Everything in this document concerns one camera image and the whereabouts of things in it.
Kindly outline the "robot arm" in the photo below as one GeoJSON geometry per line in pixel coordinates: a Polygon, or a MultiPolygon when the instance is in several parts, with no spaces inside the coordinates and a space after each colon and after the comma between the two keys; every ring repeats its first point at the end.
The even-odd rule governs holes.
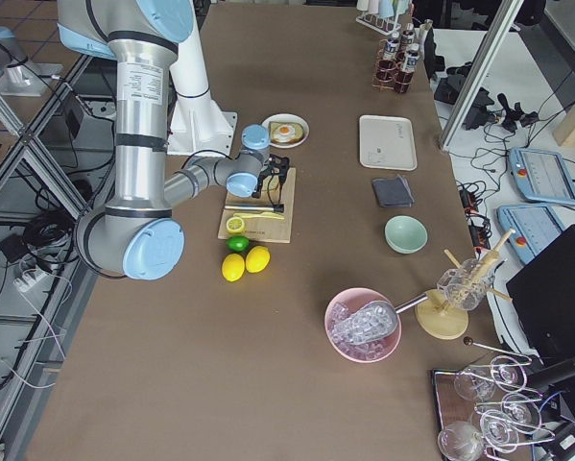
{"type": "Polygon", "coordinates": [[[211,97],[194,6],[189,1],[61,1],[62,43],[117,64],[113,197],[81,217],[76,245],[94,270],[160,279],[179,262],[185,235],[175,205],[222,185],[255,191],[270,136],[233,125],[211,97]]]}
{"type": "Polygon", "coordinates": [[[216,128],[195,14],[192,32],[179,44],[178,59],[170,72],[177,92],[170,130],[184,152],[196,152],[213,138],[216,128]]]}

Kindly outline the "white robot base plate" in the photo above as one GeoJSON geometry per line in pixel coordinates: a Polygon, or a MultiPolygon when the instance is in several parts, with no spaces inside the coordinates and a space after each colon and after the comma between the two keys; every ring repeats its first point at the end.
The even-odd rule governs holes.
{"type": "Polygon", "coordinates": [[[214,133],[209,139],[203,140],[196,132],[177,132],[172,129],[168,137],[167,154],[170,156],[192,156],[220,158],[230,154],[234,137],[234,130],[237,124],[237,113],[233,111],[223,111],[227,125],[220,126],[219,131],[214,133]]]}

